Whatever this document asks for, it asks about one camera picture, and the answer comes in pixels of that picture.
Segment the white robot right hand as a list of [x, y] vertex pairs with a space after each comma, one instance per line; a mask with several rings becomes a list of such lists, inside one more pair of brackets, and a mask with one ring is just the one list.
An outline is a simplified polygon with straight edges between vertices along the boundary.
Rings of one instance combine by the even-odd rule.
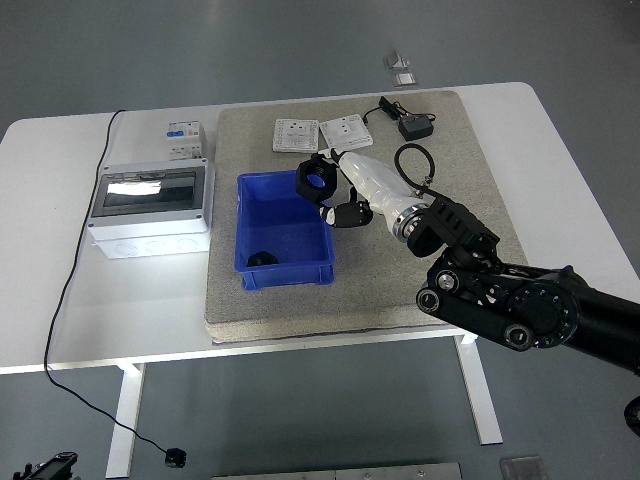
[[[349, 185], [349, 200], [330, 206], [327, 201], [336, 192], [339, 175]], [[299, 166], [296, 191], [333, 228], [364, 227], [380, 215], [388, 231], [401, 241], [408, 239], [427, 209], [401, 175], [385, 163], [335, 149], [317, 152]]]

